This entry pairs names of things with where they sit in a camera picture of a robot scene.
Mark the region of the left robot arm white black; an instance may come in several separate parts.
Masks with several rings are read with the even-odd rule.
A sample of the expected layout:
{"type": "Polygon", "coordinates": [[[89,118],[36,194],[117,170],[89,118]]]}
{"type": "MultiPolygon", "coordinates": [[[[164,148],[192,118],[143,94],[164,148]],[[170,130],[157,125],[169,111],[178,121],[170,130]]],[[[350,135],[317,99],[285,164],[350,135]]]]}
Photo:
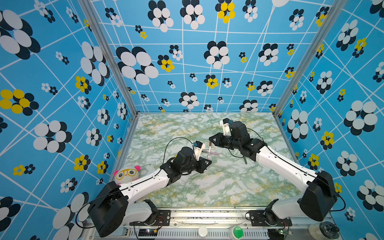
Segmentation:
{"type": "Polygon", "coordinates": [[[202,174],[211,164],[212,161],[201,157],[199,152],[183,147],[175,157],[167,160],[150,175],[126,184],[117,185],[114,181],[108,183],[90,201],[88,208],[99,236],[109,236],[123,222],[143,223],[148,219],[155,219],[158,209],[149,200],[141,202],[142,197],[165,188],[192,172],[202,174]]]}

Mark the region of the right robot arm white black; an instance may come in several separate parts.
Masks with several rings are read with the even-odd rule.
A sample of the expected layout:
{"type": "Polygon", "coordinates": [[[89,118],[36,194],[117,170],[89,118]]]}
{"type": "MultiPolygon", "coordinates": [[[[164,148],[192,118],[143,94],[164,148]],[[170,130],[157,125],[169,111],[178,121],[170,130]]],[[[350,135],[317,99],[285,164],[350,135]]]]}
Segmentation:
{"type": "Polygon", "coordinates": [[[233,122],[226,118],[220,125],[223,131],[209,138],[213,145],[238,150],[243,157],[272,169],[301,192],[299,196],[275,199],[269,203],[264,211],[264,219],[269,225],[297,216],[321,222],[331,212],[338,200],[338,193],[329,173],[317,173],[290,161],[273,150],[261,137],[251,138],[249,128],[240,121],[233,122]]]}

